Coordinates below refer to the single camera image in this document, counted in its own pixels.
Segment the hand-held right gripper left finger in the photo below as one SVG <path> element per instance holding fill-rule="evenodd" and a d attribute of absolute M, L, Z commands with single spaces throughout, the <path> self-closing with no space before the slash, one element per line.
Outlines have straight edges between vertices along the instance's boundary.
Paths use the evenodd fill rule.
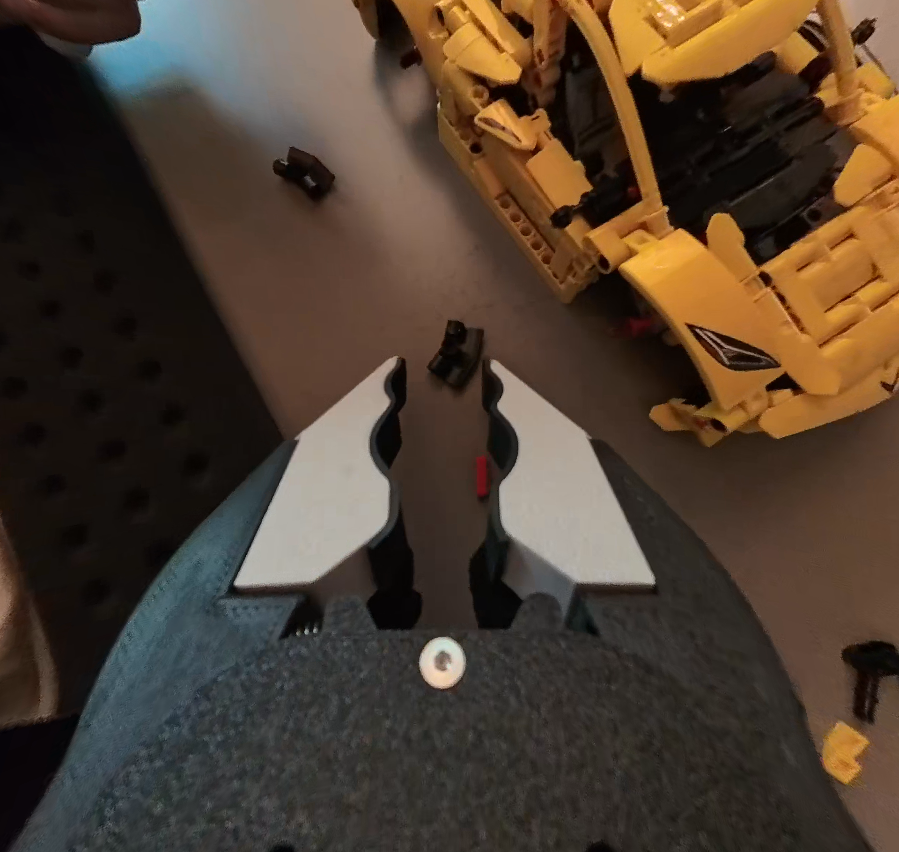
<path fill-rule="evenodd" d="M 380 629 L 416 625 L 421 594 L 391 473 L 406 391 L 405 360 L 389 357 L 298 433 L 236 593 L 298 594 L 319 611 L 354 596 Z"/>

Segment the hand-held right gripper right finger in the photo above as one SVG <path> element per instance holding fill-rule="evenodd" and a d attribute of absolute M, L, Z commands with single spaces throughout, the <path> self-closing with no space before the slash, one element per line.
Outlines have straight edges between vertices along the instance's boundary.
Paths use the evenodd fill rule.
<path fill-rule="evenodd" d="M 496 475 L 486 536 L 469 563 L 478 626 L 509 627 L 533 595 L 555 600 L 564 622 L 585 625 L 585 597 L 655 593 L 589 433 L 498 360 L 486 360 L 481 375 Z"/>

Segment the yellow brick car model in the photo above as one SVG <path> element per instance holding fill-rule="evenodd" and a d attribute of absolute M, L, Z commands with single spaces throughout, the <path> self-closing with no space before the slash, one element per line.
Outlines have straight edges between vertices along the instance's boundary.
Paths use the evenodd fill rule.
<path fill-rule="evenodd" d="M 353 0 L 556 296 L 620 273 L 707 447 L 897 394 L 898 100 L 840 0 Z"/>

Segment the grey desk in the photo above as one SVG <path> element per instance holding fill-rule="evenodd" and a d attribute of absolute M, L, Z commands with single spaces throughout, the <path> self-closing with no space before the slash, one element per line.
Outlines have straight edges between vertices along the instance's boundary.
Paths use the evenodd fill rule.
<path fill-rule="evenodd" d="M 842 798 L 897 850 L 897 683 L 851 715 L 848 644 L 897 643 L 897 400 L 784 440 L 703 448 L 649 410 L 695 386 L 658 340 L 621 333 L 623 287 L 560 303 L 442 147 L 433 88 L 368 36 L 351 0 L 146 0 L 139 37 L 92 67 L 118 105 L 194 266 L 285 436 L 392 355 L 407 404 L 395 474 L 420 626 L 473 628 L 468 561 L 486 531 L 480 378 L 427 372 L 448 319 L 609 443 L 701 537 L 749 599 L 815 744 L 866 734 Z M 312 201 L 273 172 L 297 147 L 334 174 Z"/>

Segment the dark perforated panel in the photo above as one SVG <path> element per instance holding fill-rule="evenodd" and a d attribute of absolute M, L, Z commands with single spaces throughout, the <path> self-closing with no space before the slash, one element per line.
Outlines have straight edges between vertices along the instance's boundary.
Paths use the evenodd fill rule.
<path fill-rule="evenodd" d="M 281 434 L 93 79 L 15 28 L 1 72 L 2 518 L 69 713 Z"/>

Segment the beige trousers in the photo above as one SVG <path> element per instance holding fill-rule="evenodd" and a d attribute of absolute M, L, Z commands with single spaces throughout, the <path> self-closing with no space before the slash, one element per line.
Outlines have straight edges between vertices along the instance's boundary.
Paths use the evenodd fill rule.
<path fill-rule="evenodd" d="M 5 526 L 1 527 L 1 729 L 44 722 L 59 705 L 51 646 Z"/>

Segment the small black connector piece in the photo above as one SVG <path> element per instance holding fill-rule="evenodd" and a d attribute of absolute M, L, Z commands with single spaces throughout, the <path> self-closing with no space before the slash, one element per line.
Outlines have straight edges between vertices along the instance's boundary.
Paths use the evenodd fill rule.
<path fill-rule="evenodd" d="M 884 678 L 898 678 L 898 650 L 886 641 L 850 644 L 841 660 L 853 671 L 852 711 L 862 723 L 875 723 L 879 690 Z"/>

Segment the small yellow brick piece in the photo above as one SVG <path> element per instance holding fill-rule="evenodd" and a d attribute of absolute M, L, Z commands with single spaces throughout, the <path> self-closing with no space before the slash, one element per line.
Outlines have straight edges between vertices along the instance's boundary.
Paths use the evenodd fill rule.
<path fill-rule="evenodd" d="M 851 785 L 861 773 L 861 757 L 870 740 L 848 723 L 838 721 L 825 734 L 821 759 L 832 779 L 843 786 Z"/>

